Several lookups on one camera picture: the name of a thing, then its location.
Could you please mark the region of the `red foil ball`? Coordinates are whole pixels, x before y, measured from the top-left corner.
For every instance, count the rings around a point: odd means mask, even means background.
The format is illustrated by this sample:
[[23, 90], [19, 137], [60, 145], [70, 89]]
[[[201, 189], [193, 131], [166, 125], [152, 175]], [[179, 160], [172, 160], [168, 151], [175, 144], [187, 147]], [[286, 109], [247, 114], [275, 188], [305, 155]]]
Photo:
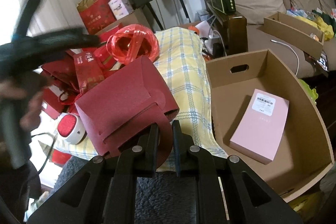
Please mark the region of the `red foil ball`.
[[107, 40], [106, 49], [123, 65], [141, 56], [148, 57], [152, 62], [159, 57], [157, 37], [150, 28], [140, 24], [131, 24], [118, 30]]

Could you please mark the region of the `shallow cardboard tray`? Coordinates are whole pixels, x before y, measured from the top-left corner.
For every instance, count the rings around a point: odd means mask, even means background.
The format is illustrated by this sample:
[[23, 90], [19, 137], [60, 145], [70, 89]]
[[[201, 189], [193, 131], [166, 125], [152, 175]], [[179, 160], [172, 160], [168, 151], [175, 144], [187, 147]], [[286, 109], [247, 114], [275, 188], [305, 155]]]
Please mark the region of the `shallow cardboard tray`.
[[318, 28], [290, 15], [277, 12], [264, 18], [263, 31], [297, 47], [318, 60], [325, 34]]

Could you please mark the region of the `small pink white box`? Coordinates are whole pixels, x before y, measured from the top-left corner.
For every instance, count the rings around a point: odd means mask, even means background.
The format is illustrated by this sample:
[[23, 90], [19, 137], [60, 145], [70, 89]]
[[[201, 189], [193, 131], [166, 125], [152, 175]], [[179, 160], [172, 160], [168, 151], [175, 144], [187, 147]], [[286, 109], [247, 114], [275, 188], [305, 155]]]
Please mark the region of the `small pink white box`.
[[117, 20], [120, 20], [133, 12], [129, 0], [110, 0], [108, 5]]

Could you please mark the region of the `red tall gift bag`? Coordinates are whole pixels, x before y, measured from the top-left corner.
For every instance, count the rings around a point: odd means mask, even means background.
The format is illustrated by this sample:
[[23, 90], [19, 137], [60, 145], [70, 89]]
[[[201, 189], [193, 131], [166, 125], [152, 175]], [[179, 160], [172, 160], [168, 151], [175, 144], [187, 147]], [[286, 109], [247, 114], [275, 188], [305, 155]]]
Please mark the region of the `red tall gift bag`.
[[90, 7], [79, 12], [88, 34], [94, 35], [116, 21], [109, 6], [109, 1], [97, 0]]

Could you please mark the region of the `large open cardboard box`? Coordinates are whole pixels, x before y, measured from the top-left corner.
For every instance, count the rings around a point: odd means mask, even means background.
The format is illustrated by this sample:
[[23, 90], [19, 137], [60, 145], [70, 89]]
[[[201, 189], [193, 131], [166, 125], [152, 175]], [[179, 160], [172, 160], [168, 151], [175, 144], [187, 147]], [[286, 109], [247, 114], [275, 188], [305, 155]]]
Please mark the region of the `large open cardboard box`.
[[290, 202], [334, 164], [325, 124], [293, 72], [270, 50], [206, 63], [215, 139]]

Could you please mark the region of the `floor box of clutter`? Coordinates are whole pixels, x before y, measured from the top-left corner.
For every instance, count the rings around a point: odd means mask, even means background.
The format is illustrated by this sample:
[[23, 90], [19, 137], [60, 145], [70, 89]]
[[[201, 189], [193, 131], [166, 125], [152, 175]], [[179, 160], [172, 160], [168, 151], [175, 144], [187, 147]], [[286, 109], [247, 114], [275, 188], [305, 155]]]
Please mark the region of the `floor box of clutter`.
[[216, 17], [206, 10], [197, 12], [199, 22], [184, 25], [197, 36], [202, 42], [202, 55], [206, 60], [212, 60], [227, 55], [224, 40], [218, 30], [215, 29]]

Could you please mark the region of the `long red envelope pack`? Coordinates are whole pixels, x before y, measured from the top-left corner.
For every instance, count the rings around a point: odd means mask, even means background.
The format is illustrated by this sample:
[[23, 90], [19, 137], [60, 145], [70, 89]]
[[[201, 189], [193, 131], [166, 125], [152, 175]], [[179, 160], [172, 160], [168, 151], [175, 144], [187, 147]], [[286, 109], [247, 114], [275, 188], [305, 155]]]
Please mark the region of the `long red envelope pack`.
[[81, 52], [75, 54], [73, 59], [81, 95], [105, 80], [104, 74], [93, 53]]

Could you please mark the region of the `green portable radio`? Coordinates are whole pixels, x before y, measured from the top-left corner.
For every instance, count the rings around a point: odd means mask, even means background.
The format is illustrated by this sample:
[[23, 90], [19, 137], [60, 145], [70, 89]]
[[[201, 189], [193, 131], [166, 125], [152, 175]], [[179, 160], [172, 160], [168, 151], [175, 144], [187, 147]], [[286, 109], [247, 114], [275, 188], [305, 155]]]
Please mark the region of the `green portable radio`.
[[235, 0], [210, 0], [214, 9], [223, 14], [234, 14], [236, 12]]

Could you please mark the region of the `yellow plaid tablecloth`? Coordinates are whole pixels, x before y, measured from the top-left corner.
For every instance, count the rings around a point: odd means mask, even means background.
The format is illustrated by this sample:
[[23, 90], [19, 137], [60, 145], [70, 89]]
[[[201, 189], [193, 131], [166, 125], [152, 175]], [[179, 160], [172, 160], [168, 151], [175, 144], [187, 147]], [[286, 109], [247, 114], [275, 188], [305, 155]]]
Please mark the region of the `yellow plaid tablecloth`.
[[[227, 158], [228, 154], [218, 145], [213, 135], [211, 89], [206, 62], [201, 54], [201, 39], [180, 27], [157, 32], [155, 36], [160, 53], [153, 65], [165, 80], [179, 107], [174, 120], [179, 121], [182, 133], [192, 137], [194, 145], [206, 149], [214, 156]], [[107, 91], [101, 90], [103, 98], [107, 97], [108, 92], [116, 91], [116, 88], [130, 88], [130, 91], [135, 92], [137, 84], [131, 84], [131, 80], [117, 80], [117, 72], [90, 92], [97, 92], [104, 86]], [[58, 137], [55, 148], [84, 160], [98, 155], [88, 136], [79, 144], [69, 144]]]

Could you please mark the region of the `white red lint brush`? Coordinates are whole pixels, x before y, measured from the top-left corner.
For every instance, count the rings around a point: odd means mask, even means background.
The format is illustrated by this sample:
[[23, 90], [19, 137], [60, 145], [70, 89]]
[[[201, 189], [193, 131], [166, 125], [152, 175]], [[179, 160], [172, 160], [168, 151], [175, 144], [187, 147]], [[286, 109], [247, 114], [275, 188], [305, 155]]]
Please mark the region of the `white red lint brush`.
[[85, 127], [78, 115], [64, 115], [57, 126], [59, 135], [70, 144], [79, 144], [86, 134]]

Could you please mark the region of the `yellow plastic bag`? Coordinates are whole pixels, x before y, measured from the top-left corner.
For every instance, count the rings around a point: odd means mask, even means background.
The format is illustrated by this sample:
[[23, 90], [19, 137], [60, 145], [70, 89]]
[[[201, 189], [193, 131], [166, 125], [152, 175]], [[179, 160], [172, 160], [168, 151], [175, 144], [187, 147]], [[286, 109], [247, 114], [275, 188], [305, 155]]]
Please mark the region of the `yellow plastic bag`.
[[300, 19], [323, 32], [326, 40], [332, 39], [335, 35], [332, 25], [326, 23], [320, 16], [317, 16], [315, 20], [310, 20], [304, 17], [300, 17]]

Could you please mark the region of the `red carton with label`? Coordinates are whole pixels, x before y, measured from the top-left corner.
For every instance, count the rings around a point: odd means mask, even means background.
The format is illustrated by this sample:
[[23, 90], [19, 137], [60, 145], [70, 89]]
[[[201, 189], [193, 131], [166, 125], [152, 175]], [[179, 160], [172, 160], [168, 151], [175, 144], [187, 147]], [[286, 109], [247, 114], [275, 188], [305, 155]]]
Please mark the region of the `red carton with label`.
[[42, 110], [53, 120], [56, 120], [63, 112], [65, 106], [61, 104], [58, 96], [50, 89], [45, 88], [43, 91]]

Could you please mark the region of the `brown cardboard box stack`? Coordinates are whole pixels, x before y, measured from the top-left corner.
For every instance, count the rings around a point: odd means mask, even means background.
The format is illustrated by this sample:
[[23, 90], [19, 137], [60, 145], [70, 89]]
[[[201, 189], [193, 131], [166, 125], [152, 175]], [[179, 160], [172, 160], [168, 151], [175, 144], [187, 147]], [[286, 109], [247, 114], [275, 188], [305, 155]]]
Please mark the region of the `brown cardboard box stack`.
[[101, 35], [104, 32], [107, 32], [111, 30], [112, 28], [115, 28], [119, 24], [122, 24], [123, 27], [128, 26], [130, 24], [141, 24], [143, 26], [146, 26], [148, 28], [151, 28], [149, 22], [147, 21], [147, 18], [145, 14], [143, 13], [142, 9], [136, 9], [131, 14], [121, 18], [120, 20], [117, 20], [113, 22], [112, 24], [106, 26], [101, 31], [96, 33], [96, 35]]

